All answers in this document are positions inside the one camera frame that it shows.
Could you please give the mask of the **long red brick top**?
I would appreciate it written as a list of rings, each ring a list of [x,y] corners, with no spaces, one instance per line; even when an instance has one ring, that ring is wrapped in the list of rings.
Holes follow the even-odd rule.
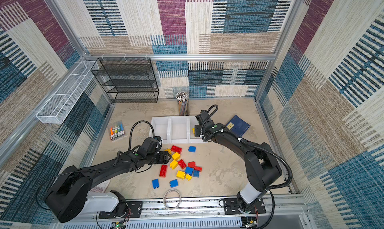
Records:
[[[171,147],[171,151],[174,152],[174,153],[179,153],[179,154],[181,154],[182,150],[183,150],[182,148],[180,148],[180,147],[178,147],[178,146],[175,146],[175,145],[173,145],[173,146]]]

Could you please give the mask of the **long red brick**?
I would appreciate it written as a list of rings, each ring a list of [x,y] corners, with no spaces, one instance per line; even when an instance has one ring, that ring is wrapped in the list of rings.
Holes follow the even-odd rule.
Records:
[[[175,145],[173,145],[173,146],[171,147],[171,151],[174,152],[174,153],[179,153],[179,154],[181,154],[182,150],[183,150],[182,148],[180,148],[180,147],[178,147],[178,146],[175,146]]]
[[[167,169],[168,169],[167,165],[161,165],[161,170],[160,170],[160,173],[159,173],[159,177],[165,178],[166,175],[167,175]]]

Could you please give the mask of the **small blue brick top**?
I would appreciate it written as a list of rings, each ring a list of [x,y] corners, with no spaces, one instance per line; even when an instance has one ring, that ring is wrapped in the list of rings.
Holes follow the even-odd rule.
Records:
[[[195,153],[196,152],[196,147],[195,146],[189,146],[188,151]]]

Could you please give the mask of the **small red brick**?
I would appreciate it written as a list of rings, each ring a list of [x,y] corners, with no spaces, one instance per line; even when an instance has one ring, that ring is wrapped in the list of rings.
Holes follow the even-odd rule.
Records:
[[[195,171],[199,171],[199,172],[201,172],[201,171],[202,171],[202,168],[201,168],[201,167],[198,167],[198,166],[195,166],[195,167],[194,167],[194,170],[195,170]]]

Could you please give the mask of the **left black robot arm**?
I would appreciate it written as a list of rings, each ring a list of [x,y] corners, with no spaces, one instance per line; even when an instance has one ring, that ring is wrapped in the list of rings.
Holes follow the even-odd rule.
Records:
[[[69,222],[79,214],[93,212],[124,218],[129,208],[126,199],[119,192],[111,191],[97,196],[90,192],[91,189],[146,164],[167,164],[172,156],[161,147],[158,138],[148,137],[142,145],[124,153],[118,152],[109,161],[80,169],[75,166],[67,167],[47,190],[44,202],[61,223]]]

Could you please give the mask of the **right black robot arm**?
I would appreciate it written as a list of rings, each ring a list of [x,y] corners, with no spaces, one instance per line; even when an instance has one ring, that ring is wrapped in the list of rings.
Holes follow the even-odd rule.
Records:
[[[212,141],[225,146],[244,160],[248,183],[237,194],[237,204],[240,212],[247,213],[270,190],[289,186],[293,171],[281,156],[273,152],[269,144],[249,141],[224,124],[216,124],[211,117],[218,108],[214,104],[196,116],[198,124],[195,125],[195,136],[204,142]]]

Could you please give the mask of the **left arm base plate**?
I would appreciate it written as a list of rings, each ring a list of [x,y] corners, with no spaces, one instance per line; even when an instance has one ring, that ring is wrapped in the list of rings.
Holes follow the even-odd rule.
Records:
[[[119,203],[112,212],[100,212],[98,219],[128,219],[139,218],[142,213],[143,201],[127,201]]]

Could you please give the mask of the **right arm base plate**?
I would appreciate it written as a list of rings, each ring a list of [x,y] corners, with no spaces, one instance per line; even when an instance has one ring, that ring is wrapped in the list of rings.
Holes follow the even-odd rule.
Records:
[[[219,200],[219,205],[224,208],[226,215],[266,213],[265,204],[262,199],[256,199],[248,204],[242,198],[224,198]]]

